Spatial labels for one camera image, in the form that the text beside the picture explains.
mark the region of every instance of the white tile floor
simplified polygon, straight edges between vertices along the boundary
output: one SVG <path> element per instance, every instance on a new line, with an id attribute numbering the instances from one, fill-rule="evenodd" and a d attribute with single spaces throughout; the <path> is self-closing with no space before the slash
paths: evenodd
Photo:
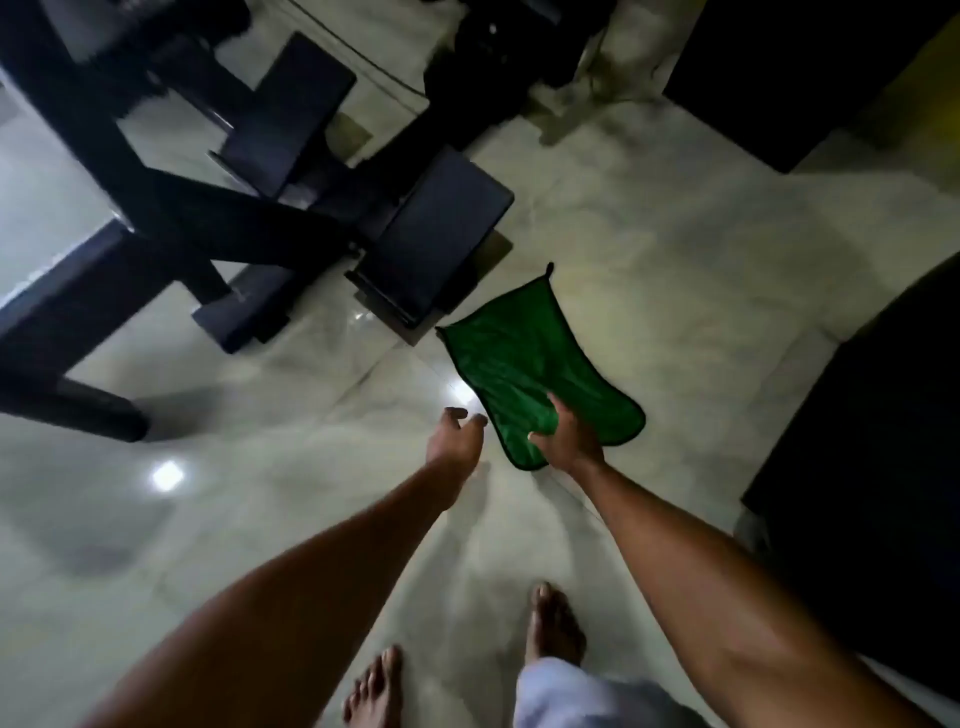
<path id="1" fill-rule="evenodd" d="M 303 1 L 411 83 L 455 12 Z M 297 27 L 399 99 L 361 76 L 344 111 L 373 134 L 364 155 L 420 108 L 284 0 L 221 59 L 253 83 Z M 144 104 L 124 129 L 151 164 L 223 182 L 204 158 L 221 133 L 182 100 Z M 611 461 L 730 529 L 834 342 L 957 250 L 960 202 L 882 159 L 779 176 L 667 104 L 607 109 L 552 149 L 539 135 L 518 119 L 474 153 L 516 193 L 500 226 L 515 247 L 452 318 L 555 261 L 583 348 L 649 415 Z M 850 148 L 871 154 L 843 133 L 819 154 Z M 0 126 L 0 190 L 5 290 L 108 215 L 23 113 Z M 141 400 L 179 439 L 128 446 L 0 418 L 0 722 L 70 724 L 206 597 L 418 465 L 440 408 L 464 396 L 459 379 L 435 337 L 411 348 L 368 315 L 342 269 L 267 347 L 224 356 L 175 286 L 73 373 Z M 168 461 L 185 478 L 162 494 L 151 473 Z M 526 594 L 542 577 L 570 591 L 588 667 L 652 676 L 710 715 L 570 483 L 514 470 L 493 437 L 474 481 L 357 658 L 406 647 L 408 725 L 509 724 Z"/>

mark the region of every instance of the white pants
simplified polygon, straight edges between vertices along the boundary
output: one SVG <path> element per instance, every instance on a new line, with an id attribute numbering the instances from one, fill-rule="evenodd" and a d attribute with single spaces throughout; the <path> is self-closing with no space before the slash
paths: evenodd
<path id="1" fill-rule="evenodd" d="M 618 683 L 544 657 L 516 681 L 514 728 L 708 728 L 656 683 Z"/>

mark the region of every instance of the black furniture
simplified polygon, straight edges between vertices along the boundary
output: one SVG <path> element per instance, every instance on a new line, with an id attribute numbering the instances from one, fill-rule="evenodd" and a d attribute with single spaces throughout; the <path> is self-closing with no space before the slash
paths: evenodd
<path id="1" fill-rule="evenodd" d="M 177 53 L 164 45 L 158 63 L 153 56 L 141 55 L 140 60 L 156 79 L 161 78 L 158 69 L 173 69 L 187 98 L 202 99 L 211 118 L 235 129 L 222 150 L 224 159 L 260 186 L 263 180 L 286 180 L 305 170 L 305 176 L 319 181 L 318 198 L 326 200 L 326 208 L 301 210 L 145 167 L 97 103 L 102 87 L 91 82 L 96 77 L 74 62 L 38 2 L 0 0 L 0 65 L 117 211 L 114 220 L 0 308 L 0 409 L 5 412 L 137 440 L 149 423 L 131 402 L 64 375 L 163 288 L 174 280 L 183 282 L 201 304 L 194 319 L 225 351 L 235 352 L 282 328 L 298 293 L 340 259 L 351 242 L 373 248 L 395 216 L 409 223 L 409 216 L 399 215 L 407 205 L 431 207 L 416 190 L 387 195 L 369 174 L 332 159 L 323 144 L 324 126 L 354 77 L 305 37 L 291 39 L 265 78 L 266 88 L 259 93 L 247 89 L 246 98 L 242 85 L 189 32 L 172 42 Z M 132 46 L 141 54 L 143 47 L 140 42 Z M 184 72 L 189 63 L 178 53 L 202 59 L 197 67 L 203 72 Z M 103 66 L 98 67 L 102 80 Z M 312 78 L 319 83 L 310 84 L 305 79 L 314 68 L 319 78 Z M 232 81 L 221 84 L 218 78 Z M 284 87 L 296 93 L 284 96 Z M 226 93 L 204 96 L 211 88 Z M 271 136 L 270 129 L 282 124 L 299 124 L 300 131 Z M 264 133 L 258 136 L 251 128 Z M 298 150 L 290 144 L 293 137 Z M 478 185 L 488 176 L 460 161 L 452 177 L 449 167 L 438 168 L 446 169 L 446 188 L 453 194 L 489 189 L 497 200 L 497 205 L 476 208 L 488 215 L 480 224 L 463 228 L 482 235 L 512 197 L 506 193 L 505 200 L 500 185 Z M 472 250 L 481 240 L 460 236 L 444 243 Z M 214 259 L 249 265 L 227 283 Z M 419 265 L 415 260 L 403 263 Z"/>
<path id="2" fill-rule="evenodd" d="M 956 12 L 951 0 L 709 0 L 664 93 L 789 172 Z"/>
<path id="3" fill-rule="evenodd" d="M 0 0 L 0 66 L 117 216 L 0 307 L 0 411 L 128 441 L 144 436 L 147 418 L 64 376 L 175 280 L 225 352 L 274 336 L 349 248 L 364 252 L 350 279 L 406 326 L 455 305 L 471 254 L 513 201 L 460 152 L 516 114 L 535 81 L 572 78 L 613 5 L 471 0 L 454 47 L 427 67 L 428 109 L 349 168 L 324 128 L 351 71 L 299 33 L 257 89 L 216 61 L 213 47 L 250 25 L 242 0 L 143 0 L 142 22 L 83 58 L 63 42 L 77 7 L 45 2 L 66 27 L 55 29 L 38 0 Z M 213 156 L 252 195 L 140 162 L 113 119 L 167 89 L 228 132 Z M 276 201 L 289 183 L 312 191 L 309 209 Z M 226 282 L 212 260 L 248 265 Z"/>
<path id="4" fill-rule="evenodd" d="M 842 344 L 743 498 L 851 649 L 960 700 L 960 255 Z"/>

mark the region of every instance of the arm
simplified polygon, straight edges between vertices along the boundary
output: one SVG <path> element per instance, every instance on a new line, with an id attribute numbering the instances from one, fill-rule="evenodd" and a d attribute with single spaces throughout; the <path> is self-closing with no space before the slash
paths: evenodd
<path id="1" fill-rule="evenodd" d="M 926 726 L 912 704 L 834 643 L 729 536 L 604 462 L 561 401 L 530 439 L 583 488 L 693 685 L 731 726 Z"/>
<path id="2" fill-rule="evenodd" d="M 486 418 L 447 409 L 427 462 L 367 510 L 210 599 L 84 725 L 310 726 L 420 540 L 476 467 Z"/>

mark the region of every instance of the foot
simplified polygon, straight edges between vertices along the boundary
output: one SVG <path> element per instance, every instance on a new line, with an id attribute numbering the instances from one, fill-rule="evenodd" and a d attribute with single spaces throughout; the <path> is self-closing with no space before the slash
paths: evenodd
<path id="1" fill-rule="evenodd" d="M 587 651 L 587 637 L 566 595 L 544 581 L 534 589 L 532 600 L 525 664 L 532 665 L 541 657 L 556 657 L 579 667 Z"/>
<path id="2" fill-rule="evenodd" d="M 394 645 L 376 659 L 353 683 L 344 700 L 344 723 L 350 728 L 399 728 L 403 693 L 400 668 L 403 656 Z"/>

